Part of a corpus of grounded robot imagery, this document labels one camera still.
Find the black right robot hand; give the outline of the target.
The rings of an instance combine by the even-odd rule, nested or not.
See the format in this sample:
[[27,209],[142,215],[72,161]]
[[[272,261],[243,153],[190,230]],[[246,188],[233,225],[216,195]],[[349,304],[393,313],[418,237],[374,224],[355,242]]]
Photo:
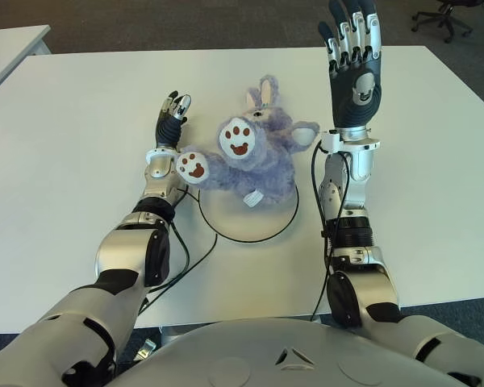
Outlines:
[[330,1],[336,23],[321,22],[318,31],[328,54],[328,76],[335,127],[365,126],[382,98],[382,37],[373,1]]

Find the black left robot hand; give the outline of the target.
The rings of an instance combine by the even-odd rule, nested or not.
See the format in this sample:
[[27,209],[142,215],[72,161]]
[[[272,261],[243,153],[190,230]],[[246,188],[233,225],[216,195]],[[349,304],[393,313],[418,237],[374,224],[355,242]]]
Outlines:
[[176,90],[163,101],[156,122],[156,146],[177,148],[182,135],[182,126],[187,122],[186,113],[190,108],[191,96],[179,95]]

